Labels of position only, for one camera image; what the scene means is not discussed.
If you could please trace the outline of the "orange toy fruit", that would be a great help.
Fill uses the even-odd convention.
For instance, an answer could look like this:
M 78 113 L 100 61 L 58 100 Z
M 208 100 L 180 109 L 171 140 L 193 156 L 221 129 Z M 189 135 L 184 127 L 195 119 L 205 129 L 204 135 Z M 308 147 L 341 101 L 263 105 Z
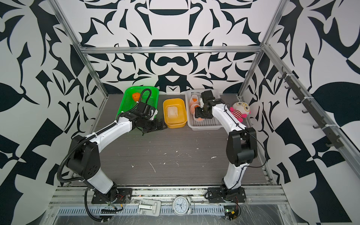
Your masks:
M 140 93 L 136 92 L 136 93 L 132 94 L 132 99 L 133 99 L 135 102 L 139 102 L 140 98 L 141 98 L 141 94 L 140 94 Z

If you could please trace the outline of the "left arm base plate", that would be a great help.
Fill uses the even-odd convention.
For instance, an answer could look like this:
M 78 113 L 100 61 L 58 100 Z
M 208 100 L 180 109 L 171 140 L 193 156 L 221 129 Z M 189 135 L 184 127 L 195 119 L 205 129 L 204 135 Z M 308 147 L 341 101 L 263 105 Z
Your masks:
M 94 195 L 92 197 L 92 204 L 105 204 L 108 202 L 121 204 L 127 203 L 132 198 L 132 188 L 115 188 L 111 189 L 107 194 L 103 194 L 98 190 L 94 190 Z

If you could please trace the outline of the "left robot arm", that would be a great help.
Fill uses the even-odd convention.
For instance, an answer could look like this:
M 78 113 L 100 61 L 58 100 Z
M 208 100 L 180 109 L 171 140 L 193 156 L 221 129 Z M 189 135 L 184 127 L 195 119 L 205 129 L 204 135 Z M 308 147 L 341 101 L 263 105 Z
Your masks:
M 139 102 L 132 109 L 121 112 L 113 123 L 100 131 L 88 136 L 76 136 L 62 166 L 78 174 L 74 179 L 84 182 L 91 189 L 103 195 L 113 192 L 115 183 L 102 171 L 100 153 L 117 138 L 134 129 L 142 134 L 166 129 L 165 121 L 156 118 L 157 113 L 155 107 Z

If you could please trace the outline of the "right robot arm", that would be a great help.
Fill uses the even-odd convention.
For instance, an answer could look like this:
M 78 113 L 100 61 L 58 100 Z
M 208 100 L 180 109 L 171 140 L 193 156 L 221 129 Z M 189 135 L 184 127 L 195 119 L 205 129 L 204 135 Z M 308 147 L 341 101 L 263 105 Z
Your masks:
M 239 106 L 228 106 L 223 99 L 216 98 L 208 90 L 201 93 L 200 106 L 195 108 L 194 117 L 217 119 L 228 134 L 226 156 L 229 167 L 223 185 L 225 190 L 237 189 L 242 184 L 246 169 L 257 157 L 257 137 L 252 127 L 244 125 L 244 116 Z

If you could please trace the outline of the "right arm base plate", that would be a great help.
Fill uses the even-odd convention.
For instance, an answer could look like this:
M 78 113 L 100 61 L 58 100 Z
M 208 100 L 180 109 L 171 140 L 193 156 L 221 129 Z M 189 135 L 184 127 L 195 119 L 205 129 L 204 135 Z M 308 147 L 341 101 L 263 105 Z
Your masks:
M 209 187 L 204 198 L 210 203 L 225 203 L 226 201 L 244 203 L 247 199 L 244 188 L 226 189 L 225 186 Z

